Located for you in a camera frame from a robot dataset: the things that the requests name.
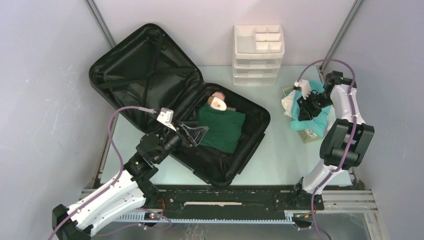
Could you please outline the white garment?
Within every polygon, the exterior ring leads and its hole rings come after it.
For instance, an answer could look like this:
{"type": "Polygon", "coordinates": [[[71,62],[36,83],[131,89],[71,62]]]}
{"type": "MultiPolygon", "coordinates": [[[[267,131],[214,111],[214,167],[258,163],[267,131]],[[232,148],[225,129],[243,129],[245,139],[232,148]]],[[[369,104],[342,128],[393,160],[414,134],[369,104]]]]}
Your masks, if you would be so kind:
{"type": "Polygon", "coordinates": [[[292,119],[297,120],[300,115],[300,107],[297,102],[299,97],[302,94],[298,90],[292,90],[281,100],[282,107],[284,109],[284,114],[292,119]]]}

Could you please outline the dark green garment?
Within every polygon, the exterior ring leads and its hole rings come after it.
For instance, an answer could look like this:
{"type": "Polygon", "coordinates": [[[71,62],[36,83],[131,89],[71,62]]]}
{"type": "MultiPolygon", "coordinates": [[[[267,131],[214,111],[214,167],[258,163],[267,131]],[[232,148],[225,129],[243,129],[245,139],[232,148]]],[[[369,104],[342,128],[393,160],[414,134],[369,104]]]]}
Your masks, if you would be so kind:
{"type": "Polygon", "coordinates": [[[200,145],[215,148],[225,154],[233,154],[242,135],[246,115],[231,110],[213,109],[207,104],[199,108],[196,121],[208,127],[200,145]]]}

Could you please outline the pink brown small box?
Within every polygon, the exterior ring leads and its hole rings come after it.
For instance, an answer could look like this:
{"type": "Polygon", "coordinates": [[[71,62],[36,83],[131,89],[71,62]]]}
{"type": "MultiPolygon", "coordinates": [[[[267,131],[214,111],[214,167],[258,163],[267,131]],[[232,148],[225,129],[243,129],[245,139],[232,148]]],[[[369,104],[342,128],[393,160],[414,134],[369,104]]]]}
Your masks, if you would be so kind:
{"type": "Polygon", "coordinates": [[[222,101],[225,101],[225,98],[226,98],[225,94],[223,92],[221,92],[221,91],[216,91],[211,96],[212,97],[215,97],[215,98],[218,98],[218,99],[220,99],[222,101]]]}

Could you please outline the white plastic drawer organizer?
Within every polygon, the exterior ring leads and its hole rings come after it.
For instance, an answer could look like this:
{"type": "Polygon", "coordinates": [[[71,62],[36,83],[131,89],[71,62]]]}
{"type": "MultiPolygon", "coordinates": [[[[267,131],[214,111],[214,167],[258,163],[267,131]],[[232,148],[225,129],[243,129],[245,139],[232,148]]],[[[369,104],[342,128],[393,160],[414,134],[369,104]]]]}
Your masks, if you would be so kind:
{"type": "Polygon", "coordinates": [[[232,53],[234,85],[274,85],[285,54],[282,25],[235,25],[232,53]]]}

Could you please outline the black ribbed hard-shell suitcase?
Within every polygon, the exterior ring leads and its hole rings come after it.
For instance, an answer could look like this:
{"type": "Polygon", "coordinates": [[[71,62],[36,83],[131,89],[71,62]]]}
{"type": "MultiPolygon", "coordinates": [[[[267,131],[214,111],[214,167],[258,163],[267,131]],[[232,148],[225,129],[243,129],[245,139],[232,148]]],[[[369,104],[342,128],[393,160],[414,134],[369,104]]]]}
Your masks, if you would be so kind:
{"type": "Polygon", "coordinates": [[[205,82],[202,72],[158,25],[147,23],[100,57],[88,72],[91,86],[114,108],[127,107],[123,116],[144,133],[162,134],[164,126],[148,113],[168,108],[173,118],[194,122],[200,108],[215,92],[225,95],[231,111],[245,115],[233,153],[210,146],[180,146],[172,156],[207,184],[231,184],[258,148],[270,124],[262,106],[216,83],[205,82]]]}

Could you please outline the orange grey cylindrical tube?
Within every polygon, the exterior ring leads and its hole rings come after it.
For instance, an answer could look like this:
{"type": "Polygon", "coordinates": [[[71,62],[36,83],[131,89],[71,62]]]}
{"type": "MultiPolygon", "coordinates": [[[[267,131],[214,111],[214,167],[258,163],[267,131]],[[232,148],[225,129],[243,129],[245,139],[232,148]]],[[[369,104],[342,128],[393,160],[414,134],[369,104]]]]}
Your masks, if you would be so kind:
{"type": "Polygon", "coordinates": [[[227,111],[232,111],[232,112],[236,112],[237,111],[236,108],[234,108],[234,107],[227,107],[226,110],[227,111]]]}

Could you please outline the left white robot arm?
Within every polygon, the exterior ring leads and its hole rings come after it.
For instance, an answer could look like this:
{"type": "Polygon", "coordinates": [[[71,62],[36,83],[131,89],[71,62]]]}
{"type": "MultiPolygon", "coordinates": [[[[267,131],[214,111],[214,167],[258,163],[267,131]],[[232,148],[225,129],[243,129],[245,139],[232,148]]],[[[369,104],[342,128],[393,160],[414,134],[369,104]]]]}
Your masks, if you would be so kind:
{"type": "Polygon", "coordinates": [[[82,200],[52,211],[53,234],[60,240],[90,240],[118,217],[139,207],[153,208],[158,189],[150,181],[160,164],[179,147],[196,147],[209,127],[177,122],[163,132],[146,133],[136,153],[118,173],[82,200]]]}

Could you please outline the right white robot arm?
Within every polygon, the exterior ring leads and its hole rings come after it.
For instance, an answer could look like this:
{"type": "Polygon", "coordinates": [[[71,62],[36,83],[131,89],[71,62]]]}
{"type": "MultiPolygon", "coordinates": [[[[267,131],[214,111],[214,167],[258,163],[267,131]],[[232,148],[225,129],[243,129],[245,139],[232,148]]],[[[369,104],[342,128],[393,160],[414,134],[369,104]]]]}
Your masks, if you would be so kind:
{"type": "Polygon", "coordinates": [[[332,71],[325,76],[322,92],[312,91],[296,101],[300,121],[312,120],[329,106],[334,108],[335,121],[321,142],[319,162],[291,192],[294,208],[313,211],[323,189],[336,175],[361,164],[375,129],[362,118],[356,95],[355,80],[332,71]]]}

